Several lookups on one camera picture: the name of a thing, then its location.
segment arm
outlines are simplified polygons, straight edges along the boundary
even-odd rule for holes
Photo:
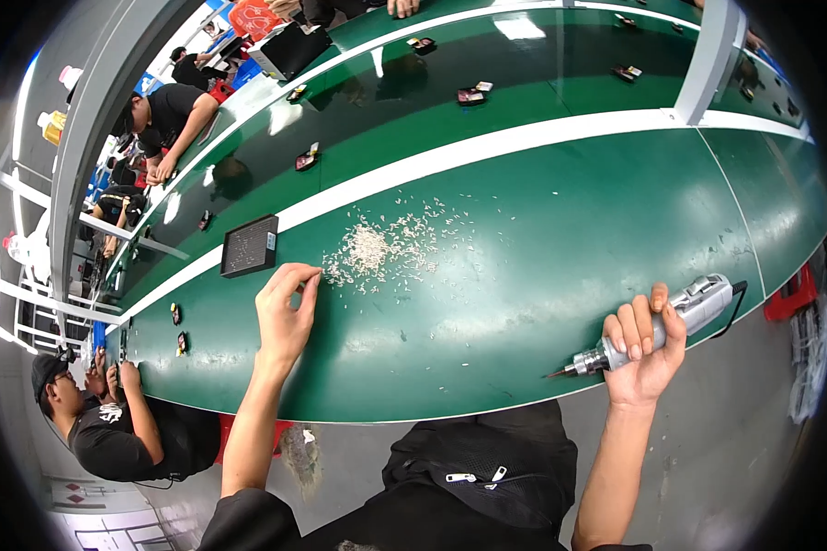
[[[266,487],[278,397],[309,338],[321,272],[306,264],[283,264],[255,298],[261,348],[224,449],[221,497]],[[295,310],[291,295],[304,282],[300,307]]]
[[[165,454],[162,451],[162,442],[159,440],[159,429],[153,418],[147,402],[141,391],[141,374],[131,361],[123,361],[120,366],[122,388],[126,394],[126,402],[132,414],[132,427],[137,436],[150,454],[154,465],[162,461]]]
[[[199,135],[199,132],[208,124],[210,118],[218,111],[218,101],[208,94],[200,95],[193,103],[193,110],[187,116],[187,124],[181,130],[181,134],[175,141],[175,144],[168,150],[168,154],[159,163],[156,168],[154,179],[159,183],[165,182],[172,176],[175,170],[175,165],[181,155],[187,151],[193,140]]]
[[[668,333],[665,347],[655,352],[653,311],[662,313]],[[652,286],[650,301],[641,294],[623,304],[617,315],[608,315],[603,334],[618,350],[627,352],[631,362],[604,373],[609,410],[579,505],[573,551],[622,542],[640,490],[640,469],[655,406],[686,350],[686,324],[668,304],[668,287],[663,283]]]

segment human hand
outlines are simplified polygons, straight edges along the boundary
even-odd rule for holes
[[[119,372],[119,370],[120,369],[119,367],[117,367],[116,364],[108,368],[108,392],[110,393],[110,397],[113,399],[114,402],[120,401],[117,398],[117,389],[120,386],[120,381],[116,378],[116,375]]]
[[[125,391],[141,391],[141,372],[135,367],[131,361],[125,360],[120,366],[120,378],[122,380],[122,388]]]
[[[321,277],[321,268],[299,263],[283,264],[255,297],[260,326],[260,351],[257,354],[264,362],[262,365],[275,369],[274,374],[283,379],[309,339]],[[291,296],[295,292],[302,295],[298,309],[291,306]]]
[[[403,19],[419,11],[419,0],[389,0],[386,2],[386,11],[389,15],[395,15],[397,11],[398,18]]]
[[[652,350],[652,313],[661,312],[668,335],[662,349]],[[630,363],[605,371],[610,405],[654,408],[686,353],[686,323],[668,302],[668,286],[652,286],[649,300],[643,294],[622,304],[618,314],[603,321],[603,335],[618,351],[628,353]]]
[[[104,240],[104,258],[110,259],[116,252],[116,238],[108,236]]]
[[[164,183],[165,180],[172,177],[172,172],[175,171],[175,165],[177,164],[178,160],[172,152],[168,152],[156,166],[156,169],[147,173],[147,182],[149,183],[153,176],[154,182]]]
[[[272,0],[267,4],[270,11],[286,21],[291,19],[292,11],[300,9],[300,0]]]
[[[104,377],[104,347],[98,347],[95,351],[95,361],[85,371],[84,386],[87,391],[101,398],[108,390],[108,382]]]

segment red stool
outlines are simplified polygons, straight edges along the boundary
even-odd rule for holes
[[[778,321],[790,318],[796,311],[806,304],[811,303],[817,297],[815,281],[811,277],[809,263],[803,264],[799,272],[787,281],[791,291],[787,296],[782,296],[782,289],[775,291],[772,299],[763,309],[763,315],[768,321]]]
[[[227,101],[227,98],[233,95],[235,91],[235,88],[233,88],[230,84],[227,84],[222,79],[217,79],[214,83],[214,87],[211,88],[208,95],[217,100],[220,105],[224,101]]]
[[[232,422],[235,421],[236,416],[229,413],[218,413],[218,418],[221,420],[221,448],[218,450],[218,457],[215,457],[214,462],[218,465],[224,464],[224,448],[227,446],[227,440],[230,437],[230,430],[232,429]],[[276,432],[272,437],[272,456],[281,457],[282,453],[276,451],[278,446],[278,438],[285,432],[286,428],[293,426],[290,421],[276,421]]]

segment gray floor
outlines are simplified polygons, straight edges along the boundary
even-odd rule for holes
[[[625,542],[650,543],[658,551],[736,547],[772,500],[794,452],[799,427],[787,417],[792,382],[788,325],[767,323],[760,309],[723,338],[692,349],[659,403]],[[603,387],[560,399],[567,434],[579,448],[577,498],[606,404]],[[382,489],[389,446],[410,425],[315,427],[320,479],[307,497],[278,461],[268,489],[291,506],[307,534]],[[142,492],[177,551],[185,551],[198,545],[220,487],[221,467],[215,466],[168,491]],[[576,512],[574,507],[564,519],[564,545]]]

